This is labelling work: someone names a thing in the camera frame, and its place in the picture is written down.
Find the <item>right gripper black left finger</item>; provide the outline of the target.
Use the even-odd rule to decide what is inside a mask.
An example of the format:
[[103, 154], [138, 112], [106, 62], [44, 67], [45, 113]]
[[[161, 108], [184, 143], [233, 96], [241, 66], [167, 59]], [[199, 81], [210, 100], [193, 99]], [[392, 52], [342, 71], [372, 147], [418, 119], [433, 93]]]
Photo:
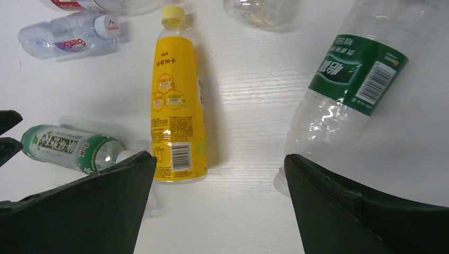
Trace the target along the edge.
[[156, 158], [142, 151], [99, 173], [1, 202], [1, 253], [133, 253]]

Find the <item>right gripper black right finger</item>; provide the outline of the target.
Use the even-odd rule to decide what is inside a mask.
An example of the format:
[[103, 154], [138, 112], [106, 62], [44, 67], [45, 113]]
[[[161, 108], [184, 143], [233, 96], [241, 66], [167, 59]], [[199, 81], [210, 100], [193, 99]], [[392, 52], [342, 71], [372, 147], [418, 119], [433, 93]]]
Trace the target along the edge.
[[448, 208], [393, 196], [307, 158], [284, 159], [305, 253], [448, 253]]

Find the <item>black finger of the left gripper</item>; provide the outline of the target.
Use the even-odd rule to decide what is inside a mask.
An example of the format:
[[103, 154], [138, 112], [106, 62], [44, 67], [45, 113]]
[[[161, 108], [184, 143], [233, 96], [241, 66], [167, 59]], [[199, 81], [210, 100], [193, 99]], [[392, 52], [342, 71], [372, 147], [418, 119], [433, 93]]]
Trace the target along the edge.
[[0, 111], [0, 135], [3, 135], [23, 120], [20, 113], [14, 110], [1, 110]]
[[7, 163], [23, 149], [23, 144], [13, 138], [1, 138], [0, 166]]

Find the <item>green tea label bottle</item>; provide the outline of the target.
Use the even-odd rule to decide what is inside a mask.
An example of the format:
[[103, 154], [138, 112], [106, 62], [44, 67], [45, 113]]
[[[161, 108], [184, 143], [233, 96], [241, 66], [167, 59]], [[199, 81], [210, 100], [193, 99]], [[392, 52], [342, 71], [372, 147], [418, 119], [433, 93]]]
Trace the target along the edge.
[[91, 175], [133, 155], [106, 134], [94, 134], [42, 124], [28, 129], [21, 139], [29, 158]]

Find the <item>clear Ganten water bottle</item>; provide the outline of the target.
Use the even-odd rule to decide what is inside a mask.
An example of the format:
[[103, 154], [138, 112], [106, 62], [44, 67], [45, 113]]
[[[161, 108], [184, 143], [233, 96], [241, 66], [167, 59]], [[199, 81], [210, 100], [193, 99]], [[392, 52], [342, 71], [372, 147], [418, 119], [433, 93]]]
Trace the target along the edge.
[[26, 53], [44, 60], [110, 48], [120, 35], [115, 16], [80, 11], [24, 27], [17, 38]]

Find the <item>yellow label drink bottle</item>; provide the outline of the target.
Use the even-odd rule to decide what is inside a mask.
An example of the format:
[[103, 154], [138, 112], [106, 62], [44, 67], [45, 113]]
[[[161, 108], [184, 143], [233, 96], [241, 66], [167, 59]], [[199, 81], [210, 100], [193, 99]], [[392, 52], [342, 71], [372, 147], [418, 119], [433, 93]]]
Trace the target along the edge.
[[155, 180], [180, 183], [205, 178], [206, 136], [194, 43], [179, 6], [162, 10], [162, 31], [154, 57], [151, 86], [152, 154]]

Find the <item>clear bottle dark green label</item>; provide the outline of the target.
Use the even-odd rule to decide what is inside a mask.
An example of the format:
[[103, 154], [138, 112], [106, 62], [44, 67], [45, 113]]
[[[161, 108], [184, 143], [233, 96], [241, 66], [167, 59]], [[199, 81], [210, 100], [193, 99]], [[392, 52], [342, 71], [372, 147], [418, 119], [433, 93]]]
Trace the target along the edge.
[[448, 68], [430, 47], [448, 1], [355, 1], [286, 134], [298, 154], [414, 201], [448, 205]]

